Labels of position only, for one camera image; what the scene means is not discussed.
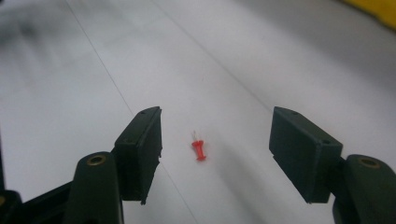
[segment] white surface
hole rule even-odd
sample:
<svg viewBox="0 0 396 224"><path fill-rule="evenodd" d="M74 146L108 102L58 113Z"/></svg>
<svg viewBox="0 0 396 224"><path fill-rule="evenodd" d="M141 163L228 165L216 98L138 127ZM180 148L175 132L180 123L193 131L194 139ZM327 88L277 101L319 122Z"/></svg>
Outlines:
<svg viewBox="0 0 396 224"><path fill-rule="evenodd" d="M148 204L126 223L333 223L268 150L272 108L396 167L396 38L334 1L20 0L0 6L7 187L24 201L163 109ZM207 161L190 148L195 130Z"/></svg>

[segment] push pin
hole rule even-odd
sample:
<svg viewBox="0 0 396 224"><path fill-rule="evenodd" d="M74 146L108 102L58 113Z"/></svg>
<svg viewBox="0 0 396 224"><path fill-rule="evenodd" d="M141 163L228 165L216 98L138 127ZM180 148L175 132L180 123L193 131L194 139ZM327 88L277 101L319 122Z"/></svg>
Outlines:
<svg viewBox="0 0 396 224"><path fill-rule="evenodd" d="M206 159L206 156L204 155L204 151L202 149L202 147L204 145L204 141L197 139L195 131L193 133L193 139L194 139L194 141L192 142L191 145L194 147L195 151L197 152L197 156L198 156L197 160L204 161Z"/></svg>

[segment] red push pin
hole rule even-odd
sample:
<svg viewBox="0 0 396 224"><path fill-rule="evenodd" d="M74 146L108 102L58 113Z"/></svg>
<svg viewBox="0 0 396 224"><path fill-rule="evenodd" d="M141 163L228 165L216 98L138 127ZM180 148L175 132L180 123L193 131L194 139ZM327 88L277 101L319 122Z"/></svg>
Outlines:
<svg viewBox="0 0 396 224"><path fill-rule="evenodd" d="M204 151L202 150L202 146L204 145L204 141L203 140L197 140L196 134L194 132L194 142L191 144L194 148L195 151L197 152L198 161L204 161L206 159L206 156L204 155Z"/></svg>

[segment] pushpin needle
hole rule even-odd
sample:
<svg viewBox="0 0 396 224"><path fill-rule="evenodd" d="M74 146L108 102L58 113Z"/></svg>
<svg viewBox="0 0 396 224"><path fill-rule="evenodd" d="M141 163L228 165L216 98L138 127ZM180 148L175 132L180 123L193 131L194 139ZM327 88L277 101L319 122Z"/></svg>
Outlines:
<svg viewBox="0 0 396 224"><path fill-rule="evenodd" d="M204 141L197 139L195 131L193 133L193 139L194 139L194 141L192 142L191 145L194 147L195 151L197 152L197 156L198 156L197 160L204 161L206 159L206 156L204 155L204 151L202 149L202 147L204 145Z"/></svg>

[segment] yellow object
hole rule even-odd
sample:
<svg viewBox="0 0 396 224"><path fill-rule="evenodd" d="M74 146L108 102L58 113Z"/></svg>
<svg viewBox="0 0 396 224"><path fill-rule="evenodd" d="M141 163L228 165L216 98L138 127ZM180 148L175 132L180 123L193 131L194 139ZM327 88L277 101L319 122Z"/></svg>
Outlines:
<svg viewBox="0 0 396 224"><path fill-rule="evenodd" d="M396 29L396 0L344 0L378 18L379 21Z"/></svg>

